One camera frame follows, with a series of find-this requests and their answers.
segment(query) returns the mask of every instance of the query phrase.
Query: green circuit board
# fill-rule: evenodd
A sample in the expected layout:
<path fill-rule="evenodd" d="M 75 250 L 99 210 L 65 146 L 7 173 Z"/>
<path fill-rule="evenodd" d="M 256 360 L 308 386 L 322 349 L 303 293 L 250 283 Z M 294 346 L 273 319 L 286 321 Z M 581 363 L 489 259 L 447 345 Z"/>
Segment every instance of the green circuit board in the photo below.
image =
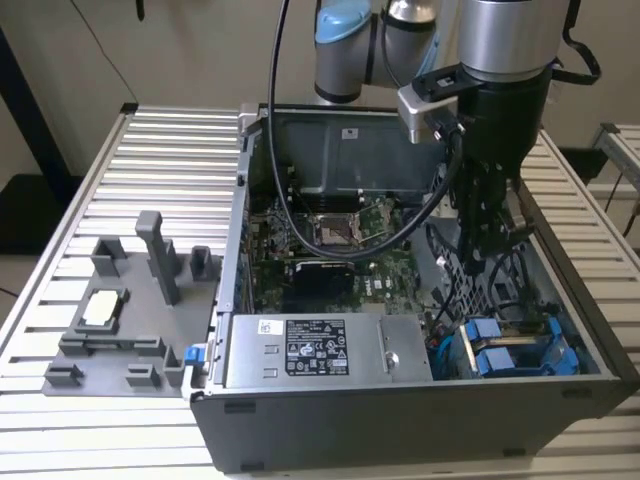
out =
<path fill-rule="evenodd" d="M 256 215 L 251 226 L 254 313 L 380 313 L 419 314 L 432 300 L 420 289 L 418 269 L 410 250 L 388 250 L 372 261 L 350 264 L 351 288 L 329 298 L 296 296 L 294 274 L 301 262 L 321 261 L 297 241 L 277 208 Z M 297 215 L 299 227 L 317 245 L 353 249 L 369 246 L 395 230 L 399 219 L 385 197 L 368 199 L 354 214 Z"/>

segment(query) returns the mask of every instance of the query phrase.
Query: power supply label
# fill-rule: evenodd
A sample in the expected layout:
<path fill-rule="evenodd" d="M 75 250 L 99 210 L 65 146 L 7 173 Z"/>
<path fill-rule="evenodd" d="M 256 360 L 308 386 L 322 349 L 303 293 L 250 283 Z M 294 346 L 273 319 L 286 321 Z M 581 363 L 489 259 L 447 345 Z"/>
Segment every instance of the power supply label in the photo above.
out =
<path fill-rule="evenodd" d="M 290 376 L 349 375 L 344 320 L 287 320 Z"/>

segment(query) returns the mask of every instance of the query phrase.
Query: light blue robot joint cap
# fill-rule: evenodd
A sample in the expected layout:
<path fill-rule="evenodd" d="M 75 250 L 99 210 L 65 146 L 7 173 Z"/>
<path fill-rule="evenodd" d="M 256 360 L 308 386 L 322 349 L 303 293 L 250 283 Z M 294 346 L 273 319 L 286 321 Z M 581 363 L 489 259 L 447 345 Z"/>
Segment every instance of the light blue robot joint cap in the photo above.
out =
<path fill-rule="evenodd" d="M 316 18 L 316 43 L 333 43 L 360 30 L 371 18 L 369 0 L 347 0 L 326 6 Z"/>

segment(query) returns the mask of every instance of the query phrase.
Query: metal rack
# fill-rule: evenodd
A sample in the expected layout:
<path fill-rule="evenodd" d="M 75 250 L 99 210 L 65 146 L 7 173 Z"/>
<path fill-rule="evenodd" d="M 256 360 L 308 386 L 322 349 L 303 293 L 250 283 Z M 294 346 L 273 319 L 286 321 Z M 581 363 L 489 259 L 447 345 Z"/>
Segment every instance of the metal rack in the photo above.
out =
<path fill-rule="evenodd" d="M 593 142 L 640 191 L 640 126 L 603 124 Z"/>
<path fill-rule="evenodd" d="M 99 235 L 121 235 L 125 249 L 142 250 L 134 219 L 151 208 L 162 212 L 163 235 L 179 251 L 199 244 L 224 252 L 237 123 L 237 112 L 221 110 L 141 107 L 118 117 L 0 330 L 0 473 L 65 480 L 224 478 L 211 466 L 181 399 L 45 397 L 40 388 L 93 272 L 88 255 Z M 640 368 L 640 260 L 545 133 L 522 174 Z M 530 460 L 307 471 L 288 478 L 452 478 L 448 472 L 474 479 L 637 478 L 640 396 L 609 417 L 572 425 Z"/>

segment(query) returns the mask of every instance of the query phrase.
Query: motherboard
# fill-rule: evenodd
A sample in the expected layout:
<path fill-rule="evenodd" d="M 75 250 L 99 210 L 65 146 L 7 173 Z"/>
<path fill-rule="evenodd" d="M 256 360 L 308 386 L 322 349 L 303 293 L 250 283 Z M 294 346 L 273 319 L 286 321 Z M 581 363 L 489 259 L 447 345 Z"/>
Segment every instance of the motherboard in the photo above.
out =
<path fill-rule="evenodd" d="M 294 213 L 315 245 L 337 251 L 370 247 L 401 221 L 393 198 L 361 197 L 352 213 Z M 339 262 L 309 254 L 291 232 L 278 203 L 251 217 L 255 313 L 380 313 L 424 315 L 432 304 L 409 244 L 373 261 Z"/>

